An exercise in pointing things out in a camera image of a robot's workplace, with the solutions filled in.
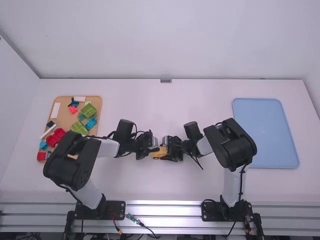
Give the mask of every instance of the black mounting bracket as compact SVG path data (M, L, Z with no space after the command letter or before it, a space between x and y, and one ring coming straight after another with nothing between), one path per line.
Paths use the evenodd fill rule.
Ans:
M63 240L69 240L71 226L75 220L123 220L125 219L126 202L125 201L103 201L103 208L92 210L87 206L76 203L75 210L69 211L66 216Z
M234 207L228 207L220 196L221 202L204 201L201 204L201 218L204 222L244 222L253 220L254 213L250 202L241 200Z

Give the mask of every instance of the blue building block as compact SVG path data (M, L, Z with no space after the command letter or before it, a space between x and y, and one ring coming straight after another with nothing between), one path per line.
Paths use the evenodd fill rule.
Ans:
M40 142L40 148L46 150L48 148L48 144L45 141Z
M84 125L87 130L91 130L95 125L97 125L97 120L93 117Z
M82 112L79 112L77 118L81 122L85 120L87 117Z

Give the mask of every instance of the building block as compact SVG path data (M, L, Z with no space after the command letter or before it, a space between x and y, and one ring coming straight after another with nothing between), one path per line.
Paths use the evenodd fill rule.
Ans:
M81 122L77 121L71 126L71 131L82 135L88 135L89 131L82 125Z
M96 114L97 109L91 104L88 103L80 110L87 118L91 118L93 115Z
M97 125L97 120L93 117L84 125L84 127L88 130L91 130L95 125Z
M46 150L48 148L48 144L45 141L40 142L40 148Z
M85 120L87 117L82 112L79 112L77 118L81 122Z
M38 152L37 156L36 156L36 159L39 161L39 162L44 162L46 161L46 153L43 151L43 152Z
M45 160L48 160L51 154L52 154L52 151L47 151L45 155Z
M75 101L75 98L74 97L72 97L71 98L71 103L68 105L68 107L78 107L78 105L79 105L79 101Z
M50 147L54 148L64 135L66 135L66 131L62 128L57 128L53 135L48 136L45 141Z
M46 125L48 126L48 128L51 128L53 125L55 125L55 123L53 121L50 121Z
M69 111L70 111L71 114L75 114L75 113L78 112L78 110L76 109L75 106L70 107L70 108L69 108Z

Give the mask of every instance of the white backdrop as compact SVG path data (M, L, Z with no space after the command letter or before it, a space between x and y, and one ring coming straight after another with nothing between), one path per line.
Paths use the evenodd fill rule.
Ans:
M0 36L0 181L25 121L39 78Z
M304 79L320 113L318 0L0 0L43 78Z

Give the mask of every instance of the black cable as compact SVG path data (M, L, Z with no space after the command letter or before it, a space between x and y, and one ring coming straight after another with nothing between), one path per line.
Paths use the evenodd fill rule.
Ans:
M112 131L112 132L110 132L110 133L108 134L108 136L106 136L106 139L111 138L111 136L112 136L113 134L115 134L115 132L116 132L116 131Z
M142 238L143 234L137 239L137 240L140 240Z
M57 185L59 188L65 189L65 191L66 191L67 193L70 193L71 196L72 196L77 202L79 202L81 205L83 204L82 201L80 201L80 200L74 195L74 193L73 193L69 188L67 188L67 187L65 187L65 186L62 186L61 184L58 184L58 183L55 183L55 185Z
M146 229L148 229L152 234L153 234L153 236L152 235L149 235L149 234L147 234L148 236L150 236L151 238L153 238L153 239L159 239L159 238L161 238L161 236L156 236L155 235L155 233L154 233L154 231L152 231L150 228L148 228L147 226L144 226Z
M242 192L242 182L243 182L243 174L245 173L246 166L247 165L244 165L243 168L241 169L241 172L240 172L240 191L239 191L239 201L238 201L238 203L241 201L241 195L244 194ZM229 237L231 232L232 232L232 230L234 229L235 224L236 224L236 221L234 221L229 233L227 235L222 235L222 237L225 237L225 238Z
M152 236L152 235L150 235L150 234L147 234L150 238L153 238L153 239L159 239L159 238L161 238L161 236Z
M82 240L84 240L84 220L82 219L81 221L81 237L82 237Z
M132 152L128 152L127 154L120 155L120 157L125 157L125 156L128 156L128 155L130 155L130 154L132 154Z
M133 139L136 139L137 137L137 134L138 134L138 128L137 128L137 125L135 123L133 123L134 127L135 127L135 136Z

